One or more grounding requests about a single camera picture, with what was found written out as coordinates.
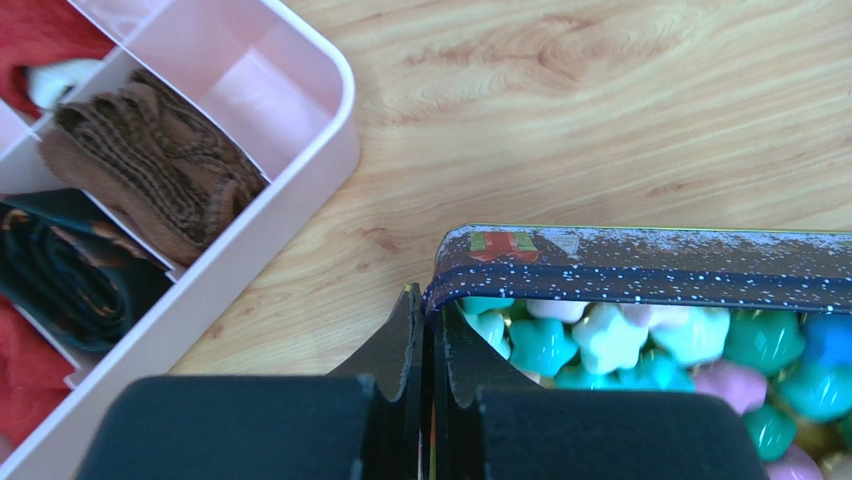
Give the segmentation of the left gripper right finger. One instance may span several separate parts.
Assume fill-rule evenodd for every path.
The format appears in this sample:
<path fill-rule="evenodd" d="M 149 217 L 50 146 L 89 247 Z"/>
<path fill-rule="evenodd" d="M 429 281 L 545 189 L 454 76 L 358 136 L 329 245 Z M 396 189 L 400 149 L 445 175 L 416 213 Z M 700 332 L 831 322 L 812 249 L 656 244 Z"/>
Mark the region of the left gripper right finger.
<path fill-rule="evenodd" d="M 435 316 L 439 479 L 762 479 L 722 400 L 650 391 L 549 390 L 449 307 Z"/>

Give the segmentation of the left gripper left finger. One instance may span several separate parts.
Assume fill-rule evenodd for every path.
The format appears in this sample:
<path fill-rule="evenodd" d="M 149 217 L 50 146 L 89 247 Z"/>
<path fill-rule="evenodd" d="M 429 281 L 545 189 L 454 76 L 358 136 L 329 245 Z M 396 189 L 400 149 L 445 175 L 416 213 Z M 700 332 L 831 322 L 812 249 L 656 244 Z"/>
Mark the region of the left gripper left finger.
<path fill-rule="evenodd" d="M 325 375 L 149 376 L 103 418 L 80 479 L 418 479 L 417 284 Z"/>

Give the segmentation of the square tin of star candies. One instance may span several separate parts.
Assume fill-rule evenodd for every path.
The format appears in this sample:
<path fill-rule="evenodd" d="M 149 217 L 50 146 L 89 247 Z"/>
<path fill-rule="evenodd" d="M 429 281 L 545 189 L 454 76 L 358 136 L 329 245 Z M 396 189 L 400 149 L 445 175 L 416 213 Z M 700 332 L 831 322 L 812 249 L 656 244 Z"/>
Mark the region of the square tin of star candies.
<path fill-rule="evenodd" d="M 847 232 L 470 224 L 424 307 L 537 386 L 716 397 L 772 479 L 851 475 Z"/>

